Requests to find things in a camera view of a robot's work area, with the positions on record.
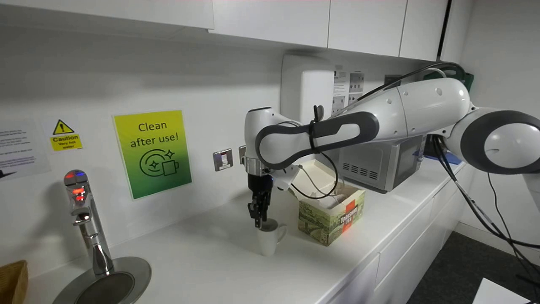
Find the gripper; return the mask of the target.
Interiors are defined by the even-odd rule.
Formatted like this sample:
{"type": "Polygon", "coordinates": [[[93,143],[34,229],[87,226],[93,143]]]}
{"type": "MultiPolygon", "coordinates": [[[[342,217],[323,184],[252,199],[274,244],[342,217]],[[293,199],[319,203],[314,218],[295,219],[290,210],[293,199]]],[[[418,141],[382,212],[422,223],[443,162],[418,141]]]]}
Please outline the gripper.
{"type": "Polygon", "coordinates": [[[271,202],[273,177],[248,174],[248,188],[253,193],[248,204],[249,216],[255,220],[255,227],[261,228],[268,220],[268,209],[271,202]]]}

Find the green tea box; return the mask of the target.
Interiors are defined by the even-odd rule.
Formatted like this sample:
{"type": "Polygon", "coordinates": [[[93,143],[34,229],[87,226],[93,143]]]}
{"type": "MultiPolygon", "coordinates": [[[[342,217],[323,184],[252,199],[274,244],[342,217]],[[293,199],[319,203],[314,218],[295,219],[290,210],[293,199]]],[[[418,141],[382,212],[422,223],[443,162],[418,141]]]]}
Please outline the green tea box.
{"type": "Polygon", "coordinates": [[[299,201],[298,229],[329,246],[363,216],[366,192],[335,178],[317,160],[301,164],[289,192],[299,201]]]}

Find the white ceramic mug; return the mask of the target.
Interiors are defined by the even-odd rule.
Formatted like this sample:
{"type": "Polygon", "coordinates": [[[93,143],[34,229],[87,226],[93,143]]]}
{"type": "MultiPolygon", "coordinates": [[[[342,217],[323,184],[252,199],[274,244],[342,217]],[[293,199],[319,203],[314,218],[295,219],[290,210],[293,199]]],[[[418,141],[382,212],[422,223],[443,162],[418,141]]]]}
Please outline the white ceramic mug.
{"type": "Polygon", "coordinates": [[[286,236],[287,231],[288,226],[278,223],[275,219],[263,221],[260,228],[256,231],[262,256],[272,256],[278,244],[286,236]]]}

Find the green and yellow sign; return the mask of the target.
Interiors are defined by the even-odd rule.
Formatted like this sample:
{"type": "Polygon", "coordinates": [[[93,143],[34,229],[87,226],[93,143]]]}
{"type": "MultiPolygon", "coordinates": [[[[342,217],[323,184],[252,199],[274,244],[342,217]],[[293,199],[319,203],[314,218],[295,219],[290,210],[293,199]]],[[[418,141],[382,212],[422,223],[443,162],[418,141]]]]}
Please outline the green and yellow sign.
{"type": "Polygon", "coordinates": [[[181,110],[114,115],[113,122],[134,200],[192,182],[181,110]]]}

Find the silver microwave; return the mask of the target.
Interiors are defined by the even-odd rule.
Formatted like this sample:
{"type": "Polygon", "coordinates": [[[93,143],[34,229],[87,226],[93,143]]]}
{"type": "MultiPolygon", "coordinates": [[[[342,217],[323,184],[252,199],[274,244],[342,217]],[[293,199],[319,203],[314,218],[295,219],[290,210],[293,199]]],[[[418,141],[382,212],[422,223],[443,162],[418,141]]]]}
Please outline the silver microwave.
{"type": "Polygon", "coordinates": [[[340,174],[373,191],[391,192],[394,189],[399,141],[370,142],[341,148],[340,174]]]}

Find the row of white base cabinet doors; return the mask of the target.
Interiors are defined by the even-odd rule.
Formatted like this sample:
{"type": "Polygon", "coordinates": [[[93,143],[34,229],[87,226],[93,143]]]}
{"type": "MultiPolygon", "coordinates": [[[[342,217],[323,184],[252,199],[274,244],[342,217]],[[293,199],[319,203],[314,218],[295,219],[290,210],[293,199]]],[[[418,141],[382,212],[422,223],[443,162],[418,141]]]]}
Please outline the row of white base cabinet doors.
{"type": "Polygon", "coordinates": [[[369,192],[363,217],[344,238],[366,248],[328,304],[406,304],[459,223],[464,198],[442,166],[426,160],[388,194],[369,192]]]}

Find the microwave door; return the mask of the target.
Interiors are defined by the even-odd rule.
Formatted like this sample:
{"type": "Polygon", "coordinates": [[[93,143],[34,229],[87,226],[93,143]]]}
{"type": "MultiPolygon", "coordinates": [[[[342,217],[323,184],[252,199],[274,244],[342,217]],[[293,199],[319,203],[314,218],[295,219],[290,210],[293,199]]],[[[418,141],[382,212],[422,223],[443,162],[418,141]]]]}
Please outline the microwave door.
{"type": "Polygon", "coordinates": [[[427,136],[415,136],[399,141],[394,188],[403,183],[419,170],[424,159],[424,147],[427,136]]]}

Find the round steel drip tray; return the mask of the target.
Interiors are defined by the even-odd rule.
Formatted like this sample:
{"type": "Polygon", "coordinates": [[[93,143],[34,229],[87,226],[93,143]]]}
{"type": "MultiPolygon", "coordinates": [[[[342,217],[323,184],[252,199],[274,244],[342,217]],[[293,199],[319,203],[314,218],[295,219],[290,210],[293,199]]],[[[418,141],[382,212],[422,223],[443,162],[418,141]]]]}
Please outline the round steel drip tray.
{"type": "Polygon", "coordinates": [[[90,269],[76,277],[53,304],[134,304],[146,291],[151,277],[151,266],[143,258],[116,258],[112,271],[96,275],[90,269]]]}

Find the steel hot water tap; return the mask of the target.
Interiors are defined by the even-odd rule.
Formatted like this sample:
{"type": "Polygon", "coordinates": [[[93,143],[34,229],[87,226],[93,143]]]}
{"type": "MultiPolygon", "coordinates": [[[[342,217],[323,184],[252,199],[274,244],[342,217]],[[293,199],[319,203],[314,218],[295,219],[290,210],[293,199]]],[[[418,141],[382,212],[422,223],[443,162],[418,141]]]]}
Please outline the steel hot water tap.
{"type": "Polygon", "coordinates": [[[101,275],[112,271],[110,250],[86,173],[78,169],[68,171],[64,177],[64,185],[69,197],[73,226],[80,229],[93,273],[101,275]]]}

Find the blue cloth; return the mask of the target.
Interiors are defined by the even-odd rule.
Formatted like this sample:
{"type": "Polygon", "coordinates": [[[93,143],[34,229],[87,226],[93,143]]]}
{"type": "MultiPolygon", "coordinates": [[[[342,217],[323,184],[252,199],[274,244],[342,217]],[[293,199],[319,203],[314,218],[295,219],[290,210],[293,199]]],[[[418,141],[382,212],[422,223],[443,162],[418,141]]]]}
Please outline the blue cloth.
{"type": "MultiPolygon", "coordinates": [[[[450,164],[455,164],[455,165],[459,165],[462,163],[462,160],[459,159],[457,156],[455,156],[454,154],[451,154],[451,152],[448,152],[447,150],[444,149],[444,156],[446,157],[446,160],[450,163],[450,164]]],[[[422,156],[420,156],[420,152],[419,151],[415,151],[413,153],[413,156],[418,156],[418,161],[419,162],[422,162],[423,160],[425,159],[431,159],[431,160],[438,160],[437,156],[436,156],[436,153],[433,149],[425,149],[424,150],[424,153],[422,156]]]]}

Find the white paper notice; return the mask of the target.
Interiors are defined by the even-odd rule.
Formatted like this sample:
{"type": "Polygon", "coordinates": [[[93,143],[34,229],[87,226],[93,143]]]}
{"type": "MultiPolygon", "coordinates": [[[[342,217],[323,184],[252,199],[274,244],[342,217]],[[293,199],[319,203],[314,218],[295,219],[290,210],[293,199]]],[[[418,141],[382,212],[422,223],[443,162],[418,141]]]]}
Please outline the white paper notice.
{"type": "Polygon", "coordinates": [[[51,170],[32,119],[0,119],[0,182],[51,170]]]}

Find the green object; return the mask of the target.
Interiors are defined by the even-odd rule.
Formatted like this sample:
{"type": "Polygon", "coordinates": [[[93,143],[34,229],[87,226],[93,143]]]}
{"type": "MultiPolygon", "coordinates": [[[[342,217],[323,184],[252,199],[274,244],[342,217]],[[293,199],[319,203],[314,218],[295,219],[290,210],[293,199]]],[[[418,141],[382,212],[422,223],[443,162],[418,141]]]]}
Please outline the green object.
{"type": "MultiPolygon", "coordinates": [[[[459,72],[455,67],[445,67],[445,68],[437,68],[438,70],[442,71],[444,75],[448,78],[456,79],[458,81],[461,81],[467,91],[471,91],[471,87],[474,81],[474,75],[470,73],[461,73],[459,72]]],[[[430,73],[427,73],[422,77],[422,80],[430,80],[430,79],[439,79],[442,78],[442,75],[437,71],[431,71],[430,73]]]]}

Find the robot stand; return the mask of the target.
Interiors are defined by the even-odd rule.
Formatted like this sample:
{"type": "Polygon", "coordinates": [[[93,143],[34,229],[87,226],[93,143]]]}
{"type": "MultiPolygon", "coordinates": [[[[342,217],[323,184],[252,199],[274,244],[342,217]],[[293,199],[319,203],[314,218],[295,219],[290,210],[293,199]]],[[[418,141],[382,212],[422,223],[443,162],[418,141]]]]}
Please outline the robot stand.
{"type": "Polygon", "coordinates": [[[472,304],[532,304],[509,289],[483,278],[472,304]]]}

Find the wicker basket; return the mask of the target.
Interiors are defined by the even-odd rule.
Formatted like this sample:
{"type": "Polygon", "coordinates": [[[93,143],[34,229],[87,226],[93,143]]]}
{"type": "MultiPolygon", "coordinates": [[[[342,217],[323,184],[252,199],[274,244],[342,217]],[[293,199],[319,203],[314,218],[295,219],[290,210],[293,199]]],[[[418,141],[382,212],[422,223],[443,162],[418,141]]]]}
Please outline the wicker basket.
{"type": "Polygon", "coordinates": [[[28,288],[26,260],[0,267],[0,304],[24,304],[28,288]]]}

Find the row of white wall cabinets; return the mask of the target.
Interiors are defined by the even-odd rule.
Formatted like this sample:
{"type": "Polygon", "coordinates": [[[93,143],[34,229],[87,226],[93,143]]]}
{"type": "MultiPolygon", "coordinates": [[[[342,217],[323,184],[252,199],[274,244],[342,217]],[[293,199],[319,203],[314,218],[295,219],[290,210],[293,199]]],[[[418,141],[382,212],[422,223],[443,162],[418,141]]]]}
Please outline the row of white wall cabinets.
{"type": "Polygon", "coordinates": [[[448,0],[0,0],[0,25],[150,36],[194,32],[436,60],[448,0]]]}

